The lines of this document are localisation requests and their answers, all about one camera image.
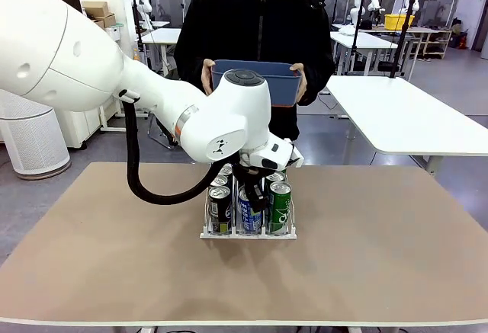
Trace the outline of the person's right hand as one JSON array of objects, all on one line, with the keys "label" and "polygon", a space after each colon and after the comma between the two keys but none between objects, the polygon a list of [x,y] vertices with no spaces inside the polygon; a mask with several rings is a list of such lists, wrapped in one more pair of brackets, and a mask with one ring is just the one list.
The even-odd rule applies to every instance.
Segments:
[{"label": "person's right hand", "polygon": [[215,62],[211,59],[205,59],[203,61],[202,70],[201,70],[201,83],[204,89],[204,93],[206,95],[210,95],[213,92],[212,67],[214,65]]}]

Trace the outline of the person's left hand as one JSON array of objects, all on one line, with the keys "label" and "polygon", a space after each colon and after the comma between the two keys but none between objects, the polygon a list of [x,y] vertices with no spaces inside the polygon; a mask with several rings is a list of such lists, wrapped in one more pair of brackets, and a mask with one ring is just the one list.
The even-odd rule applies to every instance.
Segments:
[{"label": "person's left hand", "polygon": [[297,72],[300,75],[300,85],[296,96],[296,103],[298,104],[307,89],[307,78],[304,71],[304,65],[302,63],[295,63],[290,67],[290,70],[292,72]]}]

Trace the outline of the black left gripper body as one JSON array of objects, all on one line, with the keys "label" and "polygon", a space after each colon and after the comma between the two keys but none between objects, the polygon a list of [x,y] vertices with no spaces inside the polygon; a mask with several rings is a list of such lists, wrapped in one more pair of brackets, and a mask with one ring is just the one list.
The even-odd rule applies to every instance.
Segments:
[{"label": "black left gripper body", "polygon": [[274,169],[244,166],[239,159],[232,160],[231,165],[233,176],[240,184],[258,184],[263,178],[275,172]]}]

